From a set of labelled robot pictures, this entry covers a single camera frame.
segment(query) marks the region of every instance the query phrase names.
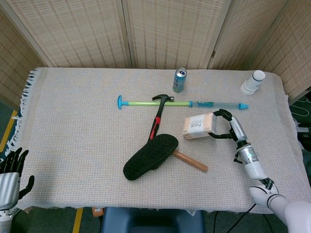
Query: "woven screen panel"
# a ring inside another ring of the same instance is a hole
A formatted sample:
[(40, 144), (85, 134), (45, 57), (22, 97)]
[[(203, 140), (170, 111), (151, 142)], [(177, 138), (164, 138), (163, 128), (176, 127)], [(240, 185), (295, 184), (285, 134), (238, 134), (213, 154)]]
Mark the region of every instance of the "woven screen panel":
[(311, 86), (310, 12), (311, 1), (293, 1), (250, 67), (279, 75), (290, 100)]
[(217, 41), (212, 69), (242, 69), (262, 34), (269, 29), (286, 0), (235, 0)]
[(226, 0), (128, 0), (136, 68), (206, 69)]
[(7, 0), (54, 67), (129, 67), (115, 0)]
[(28, 74), (44, 64), (0, 10), (0, 100), (18, 110)]

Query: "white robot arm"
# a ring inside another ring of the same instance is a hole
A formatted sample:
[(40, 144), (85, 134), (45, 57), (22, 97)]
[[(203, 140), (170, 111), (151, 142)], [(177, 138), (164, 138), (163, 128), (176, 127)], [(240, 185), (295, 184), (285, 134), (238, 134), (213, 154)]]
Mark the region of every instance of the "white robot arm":
[(0, 163), (0, 233), (10, 233), (13, 216), (12, 209), (34, 185), (35, 177), (31, 176), (25, 189), (19, 191), (20, 177), (28, 150), (21, 155), (22, 148), (12, 151)]
[(214, 115), (222, 116), (228, 120), (231, 129), (229, 134), (210, 133), (210, 135), (214, 138), (232, 138), (238, 145), (234, 161), (244, 165), (250, 179), (262, 183), (249, 188), (254, 203), (269, 208), (287, 225), (289, 233), (311, 233), (311, 203), (288, 201), (279, 194), (274, 182), (264, 174), (257, 154), (253, 146), (246, 141), (247, 136), (239, 121), (224, 109), (214, 112)]

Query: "yellow floor stripe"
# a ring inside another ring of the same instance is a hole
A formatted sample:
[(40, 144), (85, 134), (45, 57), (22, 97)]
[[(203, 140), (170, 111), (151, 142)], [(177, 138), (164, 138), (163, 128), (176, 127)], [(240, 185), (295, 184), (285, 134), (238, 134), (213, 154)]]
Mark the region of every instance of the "yellow floor stripe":
[(72, 233), (79, 233), (83, 208), (77, 209), (76, 219), (74, 221)]
[(17, 115), (17, 111), (13, 111), (12, 112), (12, 115), (10, 117), (10, 120), (9, 120), (9, 123), (6, 127), (6, 130), (4, 132), (4, 135), (2, 137), (2, 140), (1, 140), (1, 144), (0, 144), (0, 152), (2, 152), (4, 150), (4, 147), (5, 147), (5, 143), (7, 142), (8, 138), (9, 138), (9, 135), (10, 135), (10, 132), (11, 132), (11, 128), (14, 124), (14, 119), (12, 119), (12, 117), (16, 117)]

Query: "woven tablecloth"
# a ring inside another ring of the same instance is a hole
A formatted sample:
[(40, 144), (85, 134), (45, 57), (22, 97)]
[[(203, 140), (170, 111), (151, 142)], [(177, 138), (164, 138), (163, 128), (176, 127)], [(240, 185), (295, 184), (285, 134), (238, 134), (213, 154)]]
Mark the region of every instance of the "woven tablecloth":
[[(172, 91), (174, 70), (107, 68), (39, 68), (33, 71), (22, 98), (22, 117), (10, 149), (30, 151), (21, 179), (23, 188), (35, 176), (32, 191), (18, 207), (123, 206), (227, 210), (244, 212), (253, 202), (251, 181), (243, 165), (233, 162), (232, 139), (186, 140), (184, 118), (216, 109), (164, 107), (158, 131), (179, 140), (178, 149), (206, 164), (204, 173), (170, 156), (157, 170), (135, 181), (124, 164), (145, 145), (157, 112), (155, 106), (117, 108), (125, 101), (151, 100), (158, 94), (180, 100), (243, 102), (248, 110), (230, 110), (244, 128), (265, 173), (289, 200), (311, 200), (311, 190), (297, 143), (282, 82), (266, 73), (252, 96), (240, 86), (252, 71), (188, 70), (181, 93)], [(217, 133), (229, 123), (219, 117)], [(270, 213), (255, 207), (255, 213)]]

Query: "wooden handle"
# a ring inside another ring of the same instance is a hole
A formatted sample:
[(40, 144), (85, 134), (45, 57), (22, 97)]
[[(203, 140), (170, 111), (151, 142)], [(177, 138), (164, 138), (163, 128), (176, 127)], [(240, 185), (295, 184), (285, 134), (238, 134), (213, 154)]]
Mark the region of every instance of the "wooden handle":
[(193, 167), (196, 167), (197, 169), (200, 169), (201, 171), (207, 172), (208, 167), (205, 166), (202, 163), (199, 163), (198, 161), (191, 159), (190, 157), (186, 156), (185, 154), (179, 152), (178, 150), (174, 150), (172, 155), (177, 157), (178, 159), (186, 162), (187, 164), (190, 164)]

